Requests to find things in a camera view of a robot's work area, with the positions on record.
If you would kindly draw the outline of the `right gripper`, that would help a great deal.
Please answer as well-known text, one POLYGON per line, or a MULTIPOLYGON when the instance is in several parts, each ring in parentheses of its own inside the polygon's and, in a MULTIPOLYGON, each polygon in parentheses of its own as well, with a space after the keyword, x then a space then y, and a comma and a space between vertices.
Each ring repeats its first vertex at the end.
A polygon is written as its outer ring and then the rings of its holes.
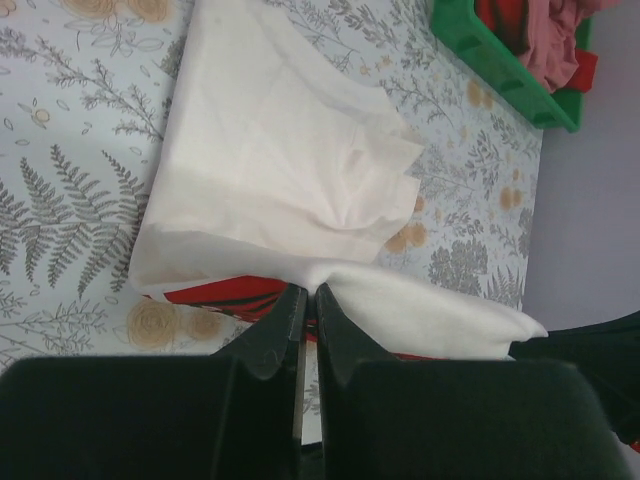
POLYGON ((514 342, 516 360, 575 365, 596 391, 611 429, 626 445, 639 443, 639 313, 604 323, 556 330, 514 342))

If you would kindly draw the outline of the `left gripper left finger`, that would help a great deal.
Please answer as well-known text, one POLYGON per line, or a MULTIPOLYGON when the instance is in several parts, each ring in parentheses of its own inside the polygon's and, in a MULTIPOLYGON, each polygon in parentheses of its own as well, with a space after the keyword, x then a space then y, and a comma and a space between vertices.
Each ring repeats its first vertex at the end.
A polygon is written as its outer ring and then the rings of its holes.
POLYGON ((204 356, 20 360, 1 377, 5 479, 294 479, 308 294, 204 356))

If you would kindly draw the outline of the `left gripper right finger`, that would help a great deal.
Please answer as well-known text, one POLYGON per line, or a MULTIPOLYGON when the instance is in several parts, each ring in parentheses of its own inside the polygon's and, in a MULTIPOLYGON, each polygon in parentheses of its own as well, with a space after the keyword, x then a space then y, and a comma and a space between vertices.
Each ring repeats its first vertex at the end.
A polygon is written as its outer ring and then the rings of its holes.
POLYGON ((402 360, 316 295, 329 479, 628 479, 578 368, 556 360, 402 360))

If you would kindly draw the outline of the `white printed t-shirt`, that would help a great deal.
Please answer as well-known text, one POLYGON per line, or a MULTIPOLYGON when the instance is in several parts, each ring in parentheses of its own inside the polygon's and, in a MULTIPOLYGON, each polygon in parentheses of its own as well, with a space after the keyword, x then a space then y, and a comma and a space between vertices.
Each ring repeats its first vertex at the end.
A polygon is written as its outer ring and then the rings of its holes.
POLYGON ((181 302, 226 280, 317 294, 387 350, 505 358, 545 335, 528 315, 374 261, 411 219, 422 145, 378 87, 336 70, 278 8, 193 10, 129 280, 181 302))

